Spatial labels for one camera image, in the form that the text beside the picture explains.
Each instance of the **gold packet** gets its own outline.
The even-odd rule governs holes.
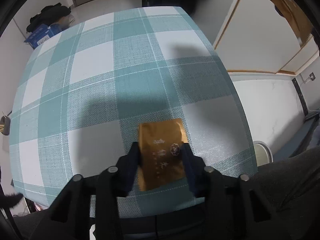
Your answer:
[[[188,139],[180,118],[139,124],[138,134],[141,152],[138,185],[141,191],[185,177],[179,153],[182,143],[187,143]]]
[[[299,45],[303,48],[311,39],[312,24],[294,0],[270,0],[287,20]]]

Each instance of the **blue box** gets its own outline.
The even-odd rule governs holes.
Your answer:
[[[24,42],[28,42],[35,49],[61,31],[59,24],[51,24],[50,26],[41,24]]]

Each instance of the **dark trim strip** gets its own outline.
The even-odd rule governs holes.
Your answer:
[[[312,134],[313,134],[313,131],[315,130],[315,128],[318,126],[319,122],[319,113],[316,113],[313,115],[313,122],[312,122],[312,125],[308,131],[308,133],[306,134],[306,136],[304,137],[304,139],[301,141],[299,147],[289,156],[289,158],[291,157],[294,157],[294,156],[297,156],[299,155],[300,153],[304,152],[308,145],[309,145],[309,142],[310,142],[310,139],[312,137]]]
[[[304,112],[304,115],[306,116],[308,114],[308,108],[307,108],[307,104],[306,104],[306,101],[304,100],[304,97],[302,95],[302,92],[301,92],[301,89],[298,85],[298,82],[296,80],[296,78],[292,79],[292,83],[297,91],[297,94],[299,96],[299,99],[300,99],[300,102],[301,102],[301,105],[302,105],[302,109],[303,109],[303,112]]]

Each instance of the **baseboard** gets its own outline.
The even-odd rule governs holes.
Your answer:
[[[244,69],[227,69],[228,73],[264,73],[264,74],[276,74],[271,71],[264,70],[244,70]]]
[[[292,80],[291,76],[283,74],[269,74],[269,73],[239,73],[239,72],[228,72],[231,80],[234,81],[243,81],[243,80],[258,80],[258,79],[267,79],[267,80]]]

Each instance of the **table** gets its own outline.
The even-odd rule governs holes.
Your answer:
[[[14,187],[45,206],[74,174],[92,176],[115,165],[143,122],[181,118],[194,154],[207,165],[229,176],[257,170],[233,83],[179,7],[106,14],[50,38],[31,55],[12,112]],[[184,178],[145,192],[135,181],[118,206],[128,218],[202,201]]]

